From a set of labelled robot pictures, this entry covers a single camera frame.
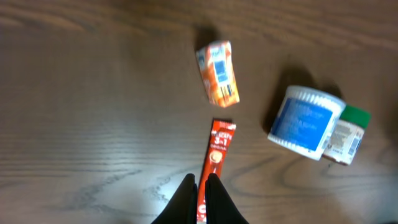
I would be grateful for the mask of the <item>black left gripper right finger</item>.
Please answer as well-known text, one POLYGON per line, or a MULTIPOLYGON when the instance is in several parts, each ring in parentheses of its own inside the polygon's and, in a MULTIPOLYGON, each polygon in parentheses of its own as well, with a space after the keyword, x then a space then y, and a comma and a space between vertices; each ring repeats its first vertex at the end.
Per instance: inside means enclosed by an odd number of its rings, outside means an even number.
POLYGON ((205 182, 207 224, 248 224, 227 193, 220 178, 210 174, 205 182))

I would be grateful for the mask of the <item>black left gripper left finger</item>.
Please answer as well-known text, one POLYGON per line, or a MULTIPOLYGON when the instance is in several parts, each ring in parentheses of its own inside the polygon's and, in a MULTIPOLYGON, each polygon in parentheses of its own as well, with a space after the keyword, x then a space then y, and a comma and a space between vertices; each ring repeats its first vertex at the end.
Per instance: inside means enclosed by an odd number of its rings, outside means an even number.
POLYGON ((198 186, 195 176, 187 174, 152 224, 196 224, 197 200, 198 186))

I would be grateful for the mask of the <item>red white snack packet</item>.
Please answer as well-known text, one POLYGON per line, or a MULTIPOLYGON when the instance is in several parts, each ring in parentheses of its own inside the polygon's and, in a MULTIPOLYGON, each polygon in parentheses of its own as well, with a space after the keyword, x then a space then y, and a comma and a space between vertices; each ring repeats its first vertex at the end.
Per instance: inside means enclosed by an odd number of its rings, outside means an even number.
POLYGON ((221 176, 223 163, 236 130, 236 124, 217 120, 213 121, 206 157, 198 187, 197 222, 206 222, 205 182, 212 173, 221 176))

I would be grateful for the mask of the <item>white blue label jar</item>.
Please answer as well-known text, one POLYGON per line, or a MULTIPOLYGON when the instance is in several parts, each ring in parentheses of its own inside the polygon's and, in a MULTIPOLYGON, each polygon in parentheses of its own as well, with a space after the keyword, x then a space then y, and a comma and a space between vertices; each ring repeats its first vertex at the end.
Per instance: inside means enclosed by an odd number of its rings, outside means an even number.
POLYGON ((342 99, 329 93, 288 86, 267 138, 318 161, 345 107, 342 99))

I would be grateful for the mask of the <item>green lid white jar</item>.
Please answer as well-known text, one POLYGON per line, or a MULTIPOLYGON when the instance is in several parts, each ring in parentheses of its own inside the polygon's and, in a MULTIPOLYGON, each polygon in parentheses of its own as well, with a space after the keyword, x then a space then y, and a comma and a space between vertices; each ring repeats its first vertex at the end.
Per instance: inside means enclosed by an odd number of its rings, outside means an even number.
POLYGON ((346 105, 323 152, 323 157, 349 166, 361 144, 371 115, 357 107, 346 105))

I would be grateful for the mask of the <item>small orange box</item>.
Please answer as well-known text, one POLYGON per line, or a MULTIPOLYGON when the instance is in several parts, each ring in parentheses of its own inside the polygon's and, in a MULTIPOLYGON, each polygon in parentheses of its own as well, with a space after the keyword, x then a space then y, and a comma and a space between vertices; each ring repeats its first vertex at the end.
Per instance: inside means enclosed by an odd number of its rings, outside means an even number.
POLYGON ((209 102, 222 108, 239 103, 231 42, 212 42, 197 50, 196 58, 209 102))

